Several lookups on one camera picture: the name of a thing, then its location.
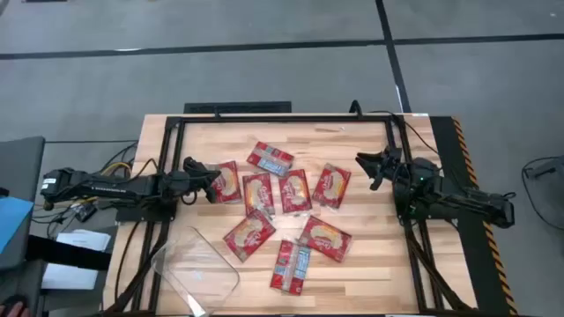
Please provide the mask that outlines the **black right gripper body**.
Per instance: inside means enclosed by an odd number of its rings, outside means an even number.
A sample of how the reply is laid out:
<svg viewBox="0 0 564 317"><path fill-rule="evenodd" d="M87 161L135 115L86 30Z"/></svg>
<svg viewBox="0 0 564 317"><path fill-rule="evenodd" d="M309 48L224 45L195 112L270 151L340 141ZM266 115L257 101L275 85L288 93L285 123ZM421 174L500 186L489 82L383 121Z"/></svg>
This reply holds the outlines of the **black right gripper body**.
<svg viewBox="0 0 564 317"><path fill-rule="evenodd" d="M394 172L401 164L402 149L387 146L382 152L384 156L383 167L380 171L384 172L384 179L391 180Z"/></svg>

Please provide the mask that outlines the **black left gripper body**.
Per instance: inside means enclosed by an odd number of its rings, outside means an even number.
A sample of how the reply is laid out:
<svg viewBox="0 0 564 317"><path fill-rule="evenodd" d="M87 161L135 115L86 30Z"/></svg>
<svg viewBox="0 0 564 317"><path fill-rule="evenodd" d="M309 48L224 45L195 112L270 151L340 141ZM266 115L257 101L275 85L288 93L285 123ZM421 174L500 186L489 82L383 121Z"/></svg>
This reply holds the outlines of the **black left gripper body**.
<svg viewBox="0 0 564 317"><path fill-rule="evenodd" d="M180 199L185 205L197 200L197 181L188 173L173 171L163 176L163 196L170 201Z"/></svg>

